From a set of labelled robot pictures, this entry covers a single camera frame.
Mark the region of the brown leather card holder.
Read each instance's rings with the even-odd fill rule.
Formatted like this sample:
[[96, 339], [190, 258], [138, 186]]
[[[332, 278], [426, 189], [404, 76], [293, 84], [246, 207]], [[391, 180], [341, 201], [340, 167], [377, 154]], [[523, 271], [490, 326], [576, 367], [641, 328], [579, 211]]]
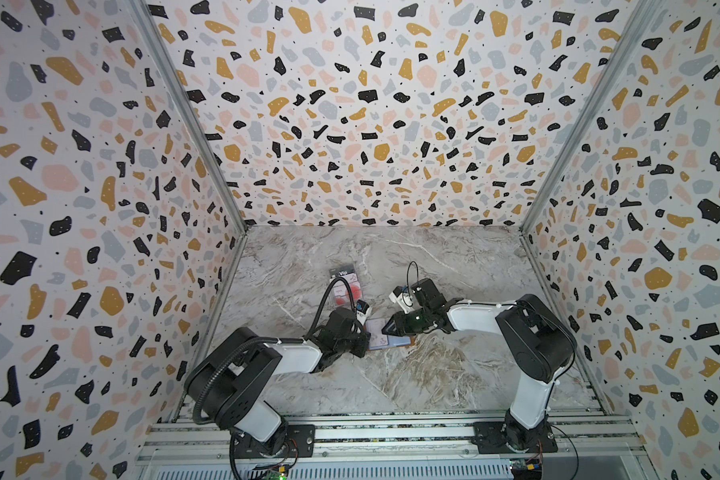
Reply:
[[391, 336], [382, 333], [386, 324], [383, 318], [368, 319], [365, 323], [366, 331], [371, 335], [369, 351], [384, 350], [397, 347], [408, 347], [414, 344], [412, 337]]

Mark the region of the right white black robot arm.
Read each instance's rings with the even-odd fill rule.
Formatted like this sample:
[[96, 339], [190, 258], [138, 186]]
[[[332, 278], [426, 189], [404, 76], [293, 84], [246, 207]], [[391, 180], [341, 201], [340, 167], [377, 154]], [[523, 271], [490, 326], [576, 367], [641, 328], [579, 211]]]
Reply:
[[475, 429], [475, 444], [489, 452], [557, 450], [548, 422], [548, 404], [559, 377], [575, 363], [577, 343], [544, 302], [526, 294], [510, 302], [448, 300], [425, 278], [397, 286], [389, 299], [400, 310], [382, 333], [411, 337], [440, 330], [501, 335], [520, 369], [515, 397], [501, 426]]

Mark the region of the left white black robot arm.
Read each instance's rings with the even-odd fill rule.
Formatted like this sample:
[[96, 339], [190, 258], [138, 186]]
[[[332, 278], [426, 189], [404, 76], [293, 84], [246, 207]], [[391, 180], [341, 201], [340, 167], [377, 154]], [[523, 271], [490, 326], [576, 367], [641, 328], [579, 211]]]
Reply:
[[365, 322], [371, 306], [340, 306], [326, 324], [302, 338], [274, 338], [237, 329], [190, 373], [186, 394], [194, 401], [192, 420], [241, 432], [270, 456], [287, 440], [287, 421], [261, 399], [270, 379], [292, 373], [320, 373], [342, 355], [362, 358], [371, 335]]

